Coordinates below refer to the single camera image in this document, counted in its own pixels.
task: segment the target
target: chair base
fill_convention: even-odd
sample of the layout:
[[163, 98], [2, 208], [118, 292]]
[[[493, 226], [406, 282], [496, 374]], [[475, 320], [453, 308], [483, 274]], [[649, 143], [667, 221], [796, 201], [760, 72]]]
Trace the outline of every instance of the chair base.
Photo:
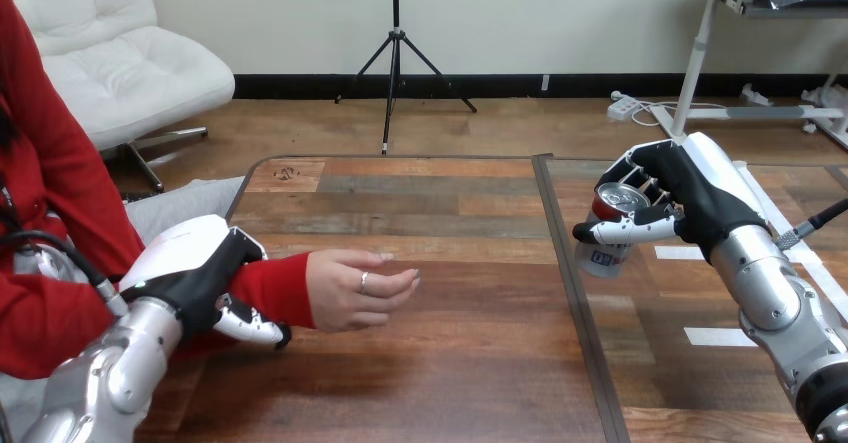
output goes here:
[[206, 127], [169, 131], [160, 136], [131, 141], [125, 145], [122, 145], [118, 150], [121, 151], [123, 154], [130, 156], [136, 163], [138, 163], [138, 166], [141, 167], [141, 171], [144, 173], [144, 176], [147, 177], [148, 181], [150, 181], [150, 184], [153, 186], [153, 190], [156, 193], [164, 193], [165, 185], [162, 183], [162, 180], [160, 180], [159, 177], [156, 176], [156, 173], [153, 172], [153, 169], [150, 168], [150, 165], [148, 165], [144, 158], [141, 156], [139, 150], [144, 150], [153, 146], [164, 145], [166, 143], [173, 143], [175, 141], [182, 141], [189, 138], [206, 138], [207, 136], [209, 136], [209, 130], [206, 129]]

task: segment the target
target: white robotic finger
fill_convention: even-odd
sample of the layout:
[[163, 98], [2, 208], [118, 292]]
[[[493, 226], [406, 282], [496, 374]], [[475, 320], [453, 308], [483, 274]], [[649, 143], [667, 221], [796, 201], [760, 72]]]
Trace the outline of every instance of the white robotic finger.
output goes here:
[[221, 319], [213, 328], [239, 341], [276, 345], [284, 339], [280, 327], [274, 322], [263, 321], [262, 316], [255, 309], [251, 320], [245, 321], [229, 308], [222, 308]]
[[674, 222], [675, 219], [668, 216], [647, 224], [637, 225], [631, 214], [619, 221], [594, 223], [594, 226], [586, 230], [591, 233], [591, 238], [578, 237], [578, 240], [600, 245], [635, 244], [664, 240], [677, 236], [674, 232]]

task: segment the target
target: red can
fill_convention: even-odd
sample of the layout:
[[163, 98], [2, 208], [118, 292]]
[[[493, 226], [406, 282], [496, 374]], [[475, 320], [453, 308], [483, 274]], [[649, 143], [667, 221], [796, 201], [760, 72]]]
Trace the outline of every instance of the red can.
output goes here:
[[[604, 183], [595, 190], [592, 211], [586, 217], [586, 222], [618, 220], [650, 204], [647, 196], [630, 185]], [[632, 246], [578, 243], [575, 257], [578, 265], [588, 273], [601, 278], [615, 278], [621, 274], [621, 265], [627, 260]]]
[[651, 205], [648, 197], [625, 183], [604, 183], [595, 190], [592, 213], [600, 220], [617, 220]]

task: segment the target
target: can lid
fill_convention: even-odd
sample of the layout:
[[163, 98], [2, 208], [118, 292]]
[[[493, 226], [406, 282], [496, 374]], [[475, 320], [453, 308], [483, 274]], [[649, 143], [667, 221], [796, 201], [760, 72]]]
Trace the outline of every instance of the can lid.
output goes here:
[[604, 183], [598, 187], [597, 193], [601, 201], [622, 213], [629, 213], [651, 206], [651, 202], [647, 196], [626, 183]]

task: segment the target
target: black tripod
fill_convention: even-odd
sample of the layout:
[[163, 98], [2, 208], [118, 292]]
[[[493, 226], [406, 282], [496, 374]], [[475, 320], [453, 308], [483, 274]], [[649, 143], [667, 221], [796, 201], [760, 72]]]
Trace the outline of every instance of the black tripod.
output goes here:
[[[441, 78], [442, 83], [445, 84], [445, 87], [448, 89], [448, 91], [450, 92], [452, 97], [462, 99], [462, 101], [465, 102], [466, 105], [468, 105], [468, 108], [470, 108], [473, 113], [477, 113], [477, 108], [475, 108], [474, 105], [472, 105], [471, 102], [468, 101], [468, 99], [461, 98], [459, 95], [456, 94], [456, 91], [453, 89], [453, 86], [451, 86], [450, 81], [448, 81], [448, 79], [445, 77], [445, 75], [443, 75], [442, 72], [439, 71], [439, 69], [436, 68], [432, 63], [430, 63], [430, 60], [428, 60], [427, 57], [424, 56], [424, 54], [421, 53], [421, 51], [419, 51], [418, 48], [416, 48], [415, 45], [412, 44], [411, 41], [409, 41], [409, 38], [406, 37], [406, 32], [400, 29], [400, 2], [399, 2], [399, 0], [394, 0], [394, 17], [395, 17], [395, 29], [389, 32], [389, 37], [386, 38], [386, 41], [384, 41], [382, 46], [380, 46], [380, 48], [377, 50], [377, 52], [374, 53], [374, 56], [372, 56], [371, 59], [368, 60], [368, 63], [365, 63], [365, 66], [363, 66], [362, 69], [359, 70], [359, 73], [357, 73], [357, 75], [353, 78], [353, 82], [351, 83], [350, 88], [348, 88], [348, 90], [347, 90], [348, 93], [353, 91], [353, 88], [356, 87], [356, 82], [359, 79], [359, 77], [362, 76], [363, 74], [365, 74], [365, 72], [368, 70], [368, 68], [371, 67], [371, 65], [374, 63], [374, 61], [377, 59], [377, 57], [380, 56], [380, 53], [382, 53], [383, 50], [385, 50], [386, 47], [389, 46], [389, 43], [391, 43], [392, 44], [392, 69], [391, 69], [391, 73], [389, 74], [389, 97], [388, 97], [388, 101], [386, 103], [386, 126], [383, 128], [383, 154], [384, 155], [386, 154], [386, 152], [389, 149], [389, 123], [392, 119], [392, 111], [394, 110], [394, 100], [396, 98], [395, 92], [397, 91], [398, 86], [400, 84], [400, 42], [401, 41], [406, 43], [406, 45], [409, 46], [409, 48], [416, 55], [418, 55], [418, 57], [421, 58], [421, 60], [424, 61], [424, 63], [426, 63], [427, 66], [429, 66], [431, 70], [433, 70], [433, 73], [435, 73], [436, 76]], [[342, 95], [341, 94], [336, 97], [336, 104], [338, 104], [340, 101], [342, 101]]]

